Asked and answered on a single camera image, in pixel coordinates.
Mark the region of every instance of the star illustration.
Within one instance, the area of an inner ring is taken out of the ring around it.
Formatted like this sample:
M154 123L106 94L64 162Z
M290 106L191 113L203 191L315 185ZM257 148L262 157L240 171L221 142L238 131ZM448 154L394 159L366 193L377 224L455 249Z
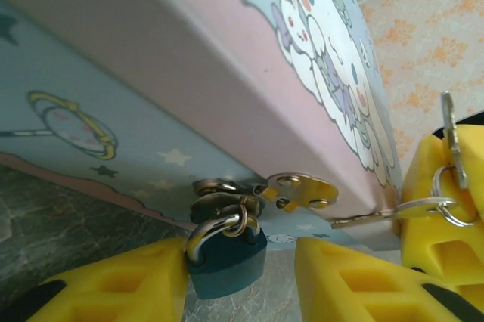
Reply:
M18 45L17 40L11 34L11 28L17 24L17 20L6 14L0 14L0 39Z
M147 191L145 191L141 188L139 190L134 190L133 195L136 198L143 198L143 199L149 199L152 196L152 194L150 194L149 192L147 192Z
M97 171L98 172L98 175L101 175L101 176L109 176L111 178L114 178L114 175L116 173L119 173L118 171L114 171L112 169L108 169L106 166L101 166L101 167L91 167L91 170L93 171Z
M328 234L313 234L312 237L317 237L318 239L322 239L323 237L330 237Z
M300 230L311 230L311 229L315 229L314 226L312 226L311 224L304 224L304 225L296 225L296 227Z
M185 162L192 158L187 154L183 154L178 148L174 148L168 153L158 152L158 156L163 157L165 159L165 163L175 163L180 167L183 167Z
M148 184L152 185L157 190L171 191L175 188L174 184L170 184L169 182L167 182L165 180L160 180L158 182L150 181L150 182L148 182Z

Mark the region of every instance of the wall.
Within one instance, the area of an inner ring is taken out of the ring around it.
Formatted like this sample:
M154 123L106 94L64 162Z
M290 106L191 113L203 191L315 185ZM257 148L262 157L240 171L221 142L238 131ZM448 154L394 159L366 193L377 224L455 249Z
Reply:
M359 0L377 49L402 171L419 140L442 126L439 95L457 117L484 100L484 0Z

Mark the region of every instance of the key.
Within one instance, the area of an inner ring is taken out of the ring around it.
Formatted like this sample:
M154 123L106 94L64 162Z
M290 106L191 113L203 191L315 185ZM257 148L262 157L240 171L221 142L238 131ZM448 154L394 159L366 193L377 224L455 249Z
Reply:
M363 224L371 224L383 220L423 218L438 212L440 209L451 209L457 203L451 197L427 197L425 199L408 201L394 209L375 212L370 215L359 215L352 218L341 218L331 223L333 229L349 228Z

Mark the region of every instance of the metal keyring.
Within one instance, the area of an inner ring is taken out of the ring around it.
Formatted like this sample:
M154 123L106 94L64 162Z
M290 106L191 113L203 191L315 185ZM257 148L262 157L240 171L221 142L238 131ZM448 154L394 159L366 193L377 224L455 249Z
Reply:
M442 188L441 188L441 177L442 173L446 170L451 170L454 169L455 166L453 165L447 165L447 166L442 166L439 169L437 169L435 175L432 178L432 190L430 191L430 196L433 197L442 197ZM465 228L467 226L474 226L476 224L476 221L478 219L478 216L474 218L472 221L462 221L459 218L456 218L455 216L452 215L452 213L447 209L445 206L437 206L437 210L448 222L451 224L458 226L460 228Z
M226 237L239 237L244 232L244 230L247 226L247 222L249 221L249 215L247 213L247 208L245 207L246 198L247 197L244 197L241 200L240 205L239 205L240 206L240 223L239 223L237 229L235 229L234 231L230 231L230 230L223 231L223 234Z

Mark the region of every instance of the yellow plastic object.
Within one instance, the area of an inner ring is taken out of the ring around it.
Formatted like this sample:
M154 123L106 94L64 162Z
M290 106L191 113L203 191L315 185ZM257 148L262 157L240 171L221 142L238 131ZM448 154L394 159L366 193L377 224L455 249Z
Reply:
M423 284L429 275L312 238L296 245L296 282L304 322L458 322Z
M472 195L473 203L481 218L484 218L484 126L459 125L457 136L461 146L461 162L467 173L467 185ZM454 160L447 139L444 139L444 149L447 159L453 164Z
M402 202L427 197L436 170L448 164L446 145L437 137L425 137L414 156L402 188ZM461 144L461 149L468 150ZM475 187L477 167L469 166L467 151L464 154L467 177ZM459 190L450 172L442 176L442 191L454 197L459 207L452 213L462 220L473 220L476 207L467 191ZM420 268L444 280L480 311L484 311L484 223L459 228L447 222L440 214L427 218L402 221L402 264Z
M162 240L49 278L67 286L28 321L181 321L188 285L185 241Z

